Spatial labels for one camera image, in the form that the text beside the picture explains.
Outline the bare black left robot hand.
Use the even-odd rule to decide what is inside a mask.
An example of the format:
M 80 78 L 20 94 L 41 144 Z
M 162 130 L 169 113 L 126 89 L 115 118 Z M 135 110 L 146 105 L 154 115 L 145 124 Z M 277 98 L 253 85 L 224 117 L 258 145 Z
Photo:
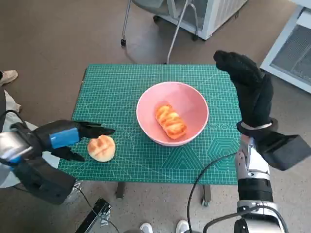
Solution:
M 97 138 L 111 135 L 114 129 L 105 128 L 100 123 L 88 121 L 57 120 L 33 130 L 42 150 L 67 161 L 84 162 L 85 158 L 71 150 L 70 146 L 83 138 Z

